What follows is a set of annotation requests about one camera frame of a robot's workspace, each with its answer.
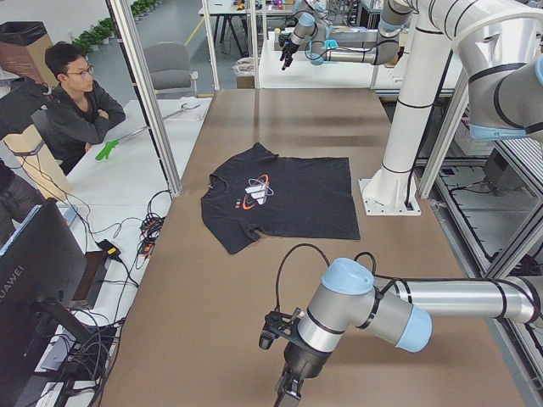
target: glasses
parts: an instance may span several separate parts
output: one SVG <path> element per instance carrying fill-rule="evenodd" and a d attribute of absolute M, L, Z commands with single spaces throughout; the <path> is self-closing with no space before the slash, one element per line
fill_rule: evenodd
<path fill-rule="evenodd" d="M 92 76 L 92 69 L 92 65 L 88 65 L 88 68 L 81 72 L 66 72 L 66 75 L 79 75 L 81 78 L 85 78 L 87 76 Z"/>

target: plug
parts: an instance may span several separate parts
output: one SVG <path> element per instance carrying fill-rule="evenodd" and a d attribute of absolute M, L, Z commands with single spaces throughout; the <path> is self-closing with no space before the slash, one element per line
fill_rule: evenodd
<path fill-rule="evenodd" d="M 120 250 L 112 242 L 104 239 L 102 242 L 96 244 L 99 248 L 104 250 L 111 259 L 120 261 Z"/>

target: office chair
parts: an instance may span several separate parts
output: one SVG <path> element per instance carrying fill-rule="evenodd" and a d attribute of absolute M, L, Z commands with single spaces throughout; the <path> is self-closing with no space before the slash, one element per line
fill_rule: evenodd
<path fill-rule="evenodd" d="M 159 42 L 145 47 L 143 54 L 156 93 L 193 88 L 194 96 L 197 96 L 198 72 L 190 70 L 186 46 L 176 42 Z"/>

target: brown tabletop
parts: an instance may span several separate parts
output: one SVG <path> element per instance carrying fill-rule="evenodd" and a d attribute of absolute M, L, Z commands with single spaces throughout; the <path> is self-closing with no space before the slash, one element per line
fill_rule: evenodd
<path fill-rule="evenodd" d="M 283 256 L 313 243 L 330 259 L 372 252 L 378 273 L 456 277 L 461 272 L 432 210 L 420 217 L 368 217 L 358 178 L 379 168 L 389 121 L 365 89 L 228 90 L 210 106 L 153 258 L 128 315 L 102 406 L 271 407 L 286 342 L 258 347 L 275 304 Z M 209 174 L 261 142 L 290 157 L 349 157 L 360 241 L 263 237 L 240 253 L 204 226 L 200 198 Z M 326 265 L 310 248 L 283 268 L 283 312 L 306 307 Z M 523 402 L 482 320 L 434 318 L 418 354 L 350 328 L 300 407 L 520 406 Z"/>

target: person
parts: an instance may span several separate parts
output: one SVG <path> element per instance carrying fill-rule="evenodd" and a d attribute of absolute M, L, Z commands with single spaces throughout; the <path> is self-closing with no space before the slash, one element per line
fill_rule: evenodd
<path fill-rule="evenodd" d="M 42 194 L 0 159 L 0 248 L 15 232 L 13 220 L 22 222 L 34 206 L 44 203 Z"/>
<path fill-rule="evenodd" d="M 109 129 L 125 119 L 123 108 L 92 77 L 92 66 L 77 47 L 58 42 L 45 51 L 45 64 L 59 84 L 46 110 L 32 115 L 51 154 L 68 174 Z"/>

